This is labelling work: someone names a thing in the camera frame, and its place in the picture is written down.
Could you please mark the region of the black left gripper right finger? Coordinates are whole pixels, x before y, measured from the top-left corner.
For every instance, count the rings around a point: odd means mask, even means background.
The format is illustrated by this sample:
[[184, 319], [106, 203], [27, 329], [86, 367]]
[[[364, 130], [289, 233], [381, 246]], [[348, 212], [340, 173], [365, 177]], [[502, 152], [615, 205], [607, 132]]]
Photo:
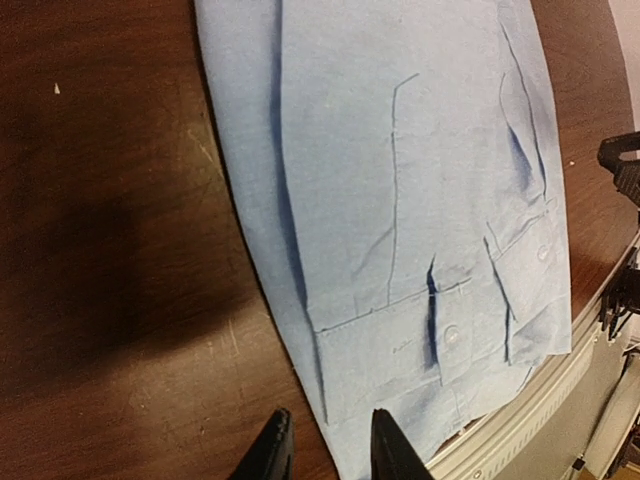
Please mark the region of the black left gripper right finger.
[[373, 480], [433, 480], [391, 413], [375, 409], [371, 422], [371, 478]]

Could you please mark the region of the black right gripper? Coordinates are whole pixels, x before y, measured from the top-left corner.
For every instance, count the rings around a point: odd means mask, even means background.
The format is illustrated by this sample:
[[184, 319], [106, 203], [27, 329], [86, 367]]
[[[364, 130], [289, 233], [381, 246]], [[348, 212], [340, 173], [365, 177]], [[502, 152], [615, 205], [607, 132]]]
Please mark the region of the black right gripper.
[[639, 160], [624, 160], [623, 153], [639, 151], [639, 132], [626, 133], [604, 139], [598, 150], [601, 167], [613, 175], [616, 190], [640, 207]]

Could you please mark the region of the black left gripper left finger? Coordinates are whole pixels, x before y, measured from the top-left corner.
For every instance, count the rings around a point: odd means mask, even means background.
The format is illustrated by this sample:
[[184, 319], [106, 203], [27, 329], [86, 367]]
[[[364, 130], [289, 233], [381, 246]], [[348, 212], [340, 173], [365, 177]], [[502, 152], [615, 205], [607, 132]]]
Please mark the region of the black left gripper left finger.
[[234, 470], [239, 480], [293, 478], [294, 425], [291, 413], [276, 409]]

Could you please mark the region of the light blue long sleeve shirt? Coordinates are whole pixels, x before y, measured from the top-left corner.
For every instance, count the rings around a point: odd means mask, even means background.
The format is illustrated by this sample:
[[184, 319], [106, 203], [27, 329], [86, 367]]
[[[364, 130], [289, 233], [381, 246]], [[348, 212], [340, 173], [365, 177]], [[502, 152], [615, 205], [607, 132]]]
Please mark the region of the light blue long sleeve shirt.
[[423, 460], [571, 349], [563, 169], [527, 1], [199, 1], [241, 227], [343, 479]]

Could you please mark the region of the front aluminium rail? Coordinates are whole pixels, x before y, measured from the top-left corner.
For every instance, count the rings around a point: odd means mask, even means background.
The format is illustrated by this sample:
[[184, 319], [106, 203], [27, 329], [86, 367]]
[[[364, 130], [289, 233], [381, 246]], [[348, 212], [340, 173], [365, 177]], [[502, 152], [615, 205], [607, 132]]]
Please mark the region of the front aluminium rail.
[[572, 352], [544, 362], [507, 406], [464, 429], [426, 464], [438, 479], [495, 479], [533, 440], [584, 377], [602, 336], [604, 290], [631, 260], [634, 238], [596, 295], [573, 322]]

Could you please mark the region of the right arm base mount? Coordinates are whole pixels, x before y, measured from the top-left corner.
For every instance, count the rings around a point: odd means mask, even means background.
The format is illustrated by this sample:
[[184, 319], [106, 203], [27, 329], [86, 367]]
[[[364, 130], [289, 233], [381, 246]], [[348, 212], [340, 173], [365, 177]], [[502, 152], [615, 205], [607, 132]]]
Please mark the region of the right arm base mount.
[[615, 340], [633, 315], [639, 314], [639, 270], [626, 266], [603, 292], [599, 321], [607, 340]]

